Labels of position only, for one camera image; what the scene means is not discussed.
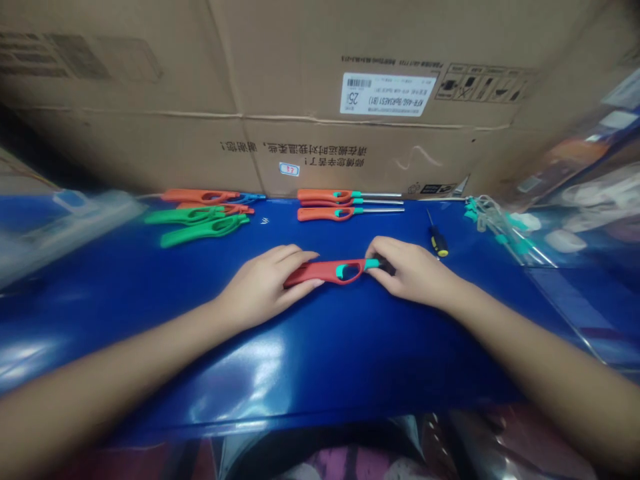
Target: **hand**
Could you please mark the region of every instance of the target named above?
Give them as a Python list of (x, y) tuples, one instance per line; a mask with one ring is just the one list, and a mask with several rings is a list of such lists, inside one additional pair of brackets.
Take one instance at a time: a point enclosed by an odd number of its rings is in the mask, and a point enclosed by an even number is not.
[(312, 279), (288, 290), (282, 286), (296, 268), (317, 256), (296, 245), (280, 245), (249, 260), (213, 301), (216, 310), (240, 330), (266, 322), (324, 283)]
[(460, 289), (466, 284), (418, 245), (389, 237), (376, 237), (365, 256), (372, 258), (376, 253), (395, 268), (395, 275), (380, 269), (368, 269), (366, 272), (396, 297), (444, 310), (451, 302), (456, 302)]

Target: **forearm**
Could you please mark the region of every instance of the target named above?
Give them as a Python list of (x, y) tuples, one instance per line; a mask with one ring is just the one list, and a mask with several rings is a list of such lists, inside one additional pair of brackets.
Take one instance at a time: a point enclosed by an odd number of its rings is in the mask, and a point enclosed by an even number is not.
[(6, 395), (0, 400), (0, 478), (28, 478), (59, 464), (236, 334), (232, 325), (216, 316), (215, 304), (204, 305)]
[(467, 284), (446, 311), (589, 458), (640, 462), (640, 389), (596, 359)]

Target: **small price sticker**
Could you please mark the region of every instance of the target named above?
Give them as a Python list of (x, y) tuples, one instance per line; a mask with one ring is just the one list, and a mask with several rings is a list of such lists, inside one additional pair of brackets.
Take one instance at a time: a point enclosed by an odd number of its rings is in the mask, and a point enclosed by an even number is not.
[(300, 167), (297, 165), (292, 165), (290, 163), (282, 163), (280, 162), (280, 173), (283, 175), (290, 175), (292, 177), (300, 176)]

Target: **finger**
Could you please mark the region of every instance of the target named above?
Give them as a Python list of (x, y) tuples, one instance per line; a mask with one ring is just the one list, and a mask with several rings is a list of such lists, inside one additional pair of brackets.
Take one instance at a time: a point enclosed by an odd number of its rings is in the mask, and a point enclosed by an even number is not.
[(269, 258), (269, 260), (272, 260), (274, 263), (278, 263), (290, 256), (292, 253), (296, 253), (299, 251), (302, 251), (302, 248), (298, 247), (297, 245), (286, 245), (284, 246), (284, 248), (282, 248), (282, 250), (278, 250), (276, 253), (274, 253)]
[(384, 258), (387, 258), (396, 248), (398, 240), (390, 237), (376, 237), (369, 244), (365, 258), (373, 258), (376, 253), (379, 253)]
[(278, 264), (279, 270), (284, 276), (283, 280), (286, 280), (304, 262), (318, 258), (318, 256), (320, 256), (318, 252), (298, 251), (292, 253)]
[(373, 278), (378, 280), (380, 284), (387, 289), (387, 291), (392, 295), (397, 295), (400, 288), (402, 287), (402, 283), (400, 279), (397, 277), (392, 277), (390, 274), (380, 269), (367, 269), (365, 270), (368, 274), (370, 274)]
[(262, 259), (262, 258), (268, 258), (271, 255), (276, 254), (276, 252), (282, 250), (283, 248), (285, 248), (286, 245), (278, 245), (277, 247), (274, 247), (272, 249), (267, 250), (266, 252), (258, 255), (256, 258), (252, 259), (252, 260), (258, 260), (258, 259)]
[(311, 279), (304, 281), (302, 283), (298, 283), (294, 285), (289, 290), (285, 290), (285, 292), (278, 299), (278, 303), (284, 308), (289, 308), (295, 302), (300, 300), (301, 298), (306, 297), (310, 294), (314, 289), (318, 288), (325, 281), (320, 279)]

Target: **left hand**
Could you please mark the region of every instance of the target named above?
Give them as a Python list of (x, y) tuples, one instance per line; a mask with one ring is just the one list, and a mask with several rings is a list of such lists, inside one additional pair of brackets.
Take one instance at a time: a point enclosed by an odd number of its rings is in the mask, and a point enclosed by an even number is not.
[(318, 257), (297, 245), (280, 245), (246, 262), (213, 303), (217, 315), (239, 331), (266, 322), (324, 283), (307, 280), (285, 290), (283, 283), (300, 265)]

